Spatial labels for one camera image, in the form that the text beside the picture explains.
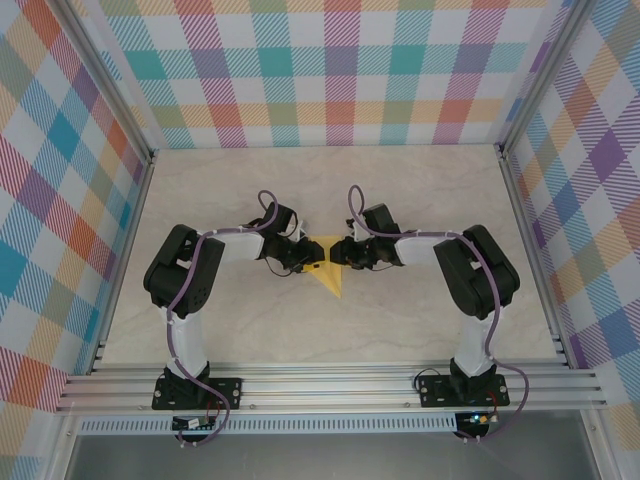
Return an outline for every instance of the red wire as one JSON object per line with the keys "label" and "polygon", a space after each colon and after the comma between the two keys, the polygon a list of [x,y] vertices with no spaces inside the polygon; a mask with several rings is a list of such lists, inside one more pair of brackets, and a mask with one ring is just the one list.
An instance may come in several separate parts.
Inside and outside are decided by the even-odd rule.
{"label": "red wire", "polygon": [[496,398],[496,396],[493,394],[491,390],[489,390],[487,393],[493,400],[493,413],[496,413],[498,411],[498,399]]}
{"label": "red wire", "polygon": [[[209,403],[207,403],[207,414],[205,415],[205,420],[207,421],[207,423],[209,423],[209,410],[211,410],[211,402],[213,401],[212,398],[209,399]],[[216,412],[216,416],[213,417],[214,420],[218,419],[218,415],[220,415],[220,402],[216,402],[216,405],[218,406],[218,411]]]}

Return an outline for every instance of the plaid wallpaper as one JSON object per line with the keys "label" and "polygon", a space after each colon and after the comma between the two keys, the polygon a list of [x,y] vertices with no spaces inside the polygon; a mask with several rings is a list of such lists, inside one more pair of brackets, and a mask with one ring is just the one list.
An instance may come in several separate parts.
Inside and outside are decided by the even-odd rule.
{"label": "plaid wallpaper", "polygon": [[91,353],[142,171],[44,0],[0,1],[2,480],[35,475]]}
{"label": "plaid wallpaper", "polygon": [[562,3],[74,0],[170,148],[494,143],[538,21]]}
{"label": "plaid wallpaper", "polygon": [[513,160],[573,350],[613,405],[618,459],[640,467],[640,0],[598,2]]}
{"label": "plaid wallpaper", "polygon": [[538,71],[540,70],[542,63],[547,58],[547,55],[551,49],[551,45],[553,44],[553,42],[555,42],[556,38],[558,37],[558,34],[562,30],[564,21],[567,19],[567,15],[569,14],[569,11],[571,10],[571,7],[575,3],[575,1],[576,0],[562,1],[562,5],[560,6],[560,9],[558,10],[556,17],[553,19],[551,28],[547,32],[547,35],[544,37],[544,41],[540,46],[540,50],[538,50],[535,60],[531,64],[531,67],[529,68],[529,71],[527,72],[527,75],[525,76],[524,81],[520,85],[520,90],[518,90],[518,95],[515,101],[513,102],[513,104],[511,105],[511,109],[509,110],[507,119],[502,125],[502,129],[500,130],[500,135],[498,136],[498,139],[495,143],[501,143],[502,141],[504,141],[505,137],[507,136],[507,133],[509,133],[509,130],[511,129],[511,125],[513,124],[513,120],[516,117],[518,111],[520,110],[520,106],[522,105],[522,102],[524,101],[525,98],[527,98],[527,95],[529,95],[529,92],[531,91],[531,87],[533,86],[533,83],[535,82],[536,77],[538,76]]}

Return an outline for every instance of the marble floor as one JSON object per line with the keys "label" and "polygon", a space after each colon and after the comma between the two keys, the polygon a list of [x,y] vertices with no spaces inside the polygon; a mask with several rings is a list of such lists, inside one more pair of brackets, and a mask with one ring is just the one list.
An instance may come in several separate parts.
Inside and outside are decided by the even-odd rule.
{"label": "marble floor", "polygon": [[[165,362],[165,328],[142,287],[171,228],[235,226],[262,216],[258,190],[309,224],[345,235],[347,190],[384,202],[404,230],[484,224],[522,286],[498,328],[503,358],[555,356],[531,270],[491,146],[309,147],[163,151],[136,235],[104,362]],[[203,309],[209,359],[230,362],[391,362],[450,358],[461,314],[437,266],[342,271],[339,299],[309,274],[274,276],[264,261],[218,271]]]}

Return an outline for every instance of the metal frame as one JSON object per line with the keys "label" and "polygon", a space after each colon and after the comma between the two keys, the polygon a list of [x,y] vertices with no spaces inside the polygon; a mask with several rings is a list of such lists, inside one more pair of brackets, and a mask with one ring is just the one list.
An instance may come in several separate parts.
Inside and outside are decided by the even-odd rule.
{"label": "metal frame", "polygon": [[526,131],[547,89],[555,80],[564,60],[567,58],[573,42],[578,37],[582,26],[589,19],[597,3],[598,0],[575,0],[558,37],[551,45],[549,53],[538,71],[529,94],[522,102],[511,129],[501,145],[502,151],[506,152],[507,155],[513,150],[513,147]]}
{"label": "metal frame", "polygon": [[[564,347],[553,337],[555,359],[511,360],[523,368],[531,381],[528,410],[582,410],[603,408],[604,392],[591,370],[573,370]],[[58,412],[84,415],[161,415],[151,410],[155,381],[163,365],[102,364],[99,349],[91,375],[70,377]],[[379,364],[212,364],[212,377],[241,377],[243,397],[233,415],[251,414],[353,414],[399,412],[468,412],[472,407],[423,409],[412,380],[429,367],[446,372],[448,362],[422,365],[411,362]],[[511,405],[515,410],[524,392],[521,377],[509,370],[505,375]]]}
{"label": "metal frame", "polygon": [[[70,0],[57,1],[68,3]],[[147,101],[147,98],[144,95],[144,92],[142,91],[142,88],[140,87],[135,74],[133,73],[133,69],[129,64],[124,51],[122,50],[122,48],[120,48],[120,44],[118,42],[118,39],[116,38],[115,33],[109,25],[107,16],[105,15],[102,6],[100,5],[100,0],[83,0],[83,2],[84,8],[93,21],[95,28],[98,30],[102,41],[107,46],[111,55],[111,59],[118,68],[129,94],[137,105],[140,111],[140,115],[142,115],[147,124],[147,129],[150,137],[155,140],[158,148],[169,148],[169,144],[167,143],[167,139],[162,132],[162,128],[160,128],[160,125],[158,124],[158,121],[153,114],[153,111],[151,110],[149,102]]]}
{"label": "metal frame", "polygon": [[147,142],[131,109],[123,100],[115,80],[102,61],[100,52],[93,45],[75,9],[69,5],[68,0],[47,0],[47,3],[71,40],[85,68],[91,74],[96,87],[111,106],[114,117],[122,126],[136,152],[150,163],[154,149]]}
{"label": "metal frame", "polygon": [[[81,21],[67,0],[49,0],[52,10],[81,54],[83,62],[96,80],[109,104],[116,111],[116,118],[125,128],[136,149],[147,158],[140,196],[133,212],[131,225],[125,240],[121,262],[114,277],[114,287],[107,303],[103,324],[96,341],[95,356],[87,362],[86,376],[69,377],[58,406],[58,438],[48,467],[40,478],[64,478],[73,446],[78,435],[112,434],[172,434],[168,419],[173,413],[151,410],[155,380],[163,365],[109,365],[102,364],[102,353],[113,313],[122,286],[126,265],[133,247],[146,195],[153,174],[151,149],[139,130],[137,122],[110,77],[99,53],[89,40]],[[615,465],[611,446],[605,431],[603,409],[605,393],[601,390],[596,374],[591,370],[574,370],[575,357],[566,350],[562,339],[568,338],[549,291],[537,248],[533,243],[530,225],[526,221],[522,199],[516,187],[508,161],[508,152],[525,132],[535,109],[547,87],[555,78],[581,26],[589,17],[596,0],[577,0],[568,15],[563,29],[554,43],[532,90],[518,113],[505,144],[497,153],[505,185],[514,208],[518,228],[531,264],[536,287],[554,345],[556,358],[548,360],[510,360],[520,366],[531,380],[531,394],[527,410],[579,410],[582,413],[598,469],[603,478],[621,478]],[[450,430],[452,415],[470,408],[422,409],[418,394],[413,391],[414,375],[426,368],[445,371],[447,362],[422,365],[411,362],[379,364],[300,364],[255,365],[215,364],[212,376],[236,376],[244,379],[241,408],[234,411],[233,433],[327,433],[315,421],[330,420],[329,429],[345,432],[355,429],[362,433],[393,431],[434,431],[433,428]],[[523,381],[511,371],[505,375],[511,393],[512,404],[503,410],[514,410],[523,394]],[[296,419],[299,422],[288,431],[282,431],[281,421]]]}

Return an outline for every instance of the yellow triangular object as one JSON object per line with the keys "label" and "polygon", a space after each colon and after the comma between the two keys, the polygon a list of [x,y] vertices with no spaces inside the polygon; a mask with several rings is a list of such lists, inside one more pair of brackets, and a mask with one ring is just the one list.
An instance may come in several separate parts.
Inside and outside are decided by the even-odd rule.
{"label": "yellow triangular object", "polygon": [[310,240],[318,242],[324,248],[324,262],[318,262],[317,268],[313,265],[304,267],[305,272],[311,273],[322,284],[329,289],[336,297],[342,298],[342,266],[329,261],[329,250],[336,242],[342,240],[342,237],[329,235],[324,237],[309,237]]}

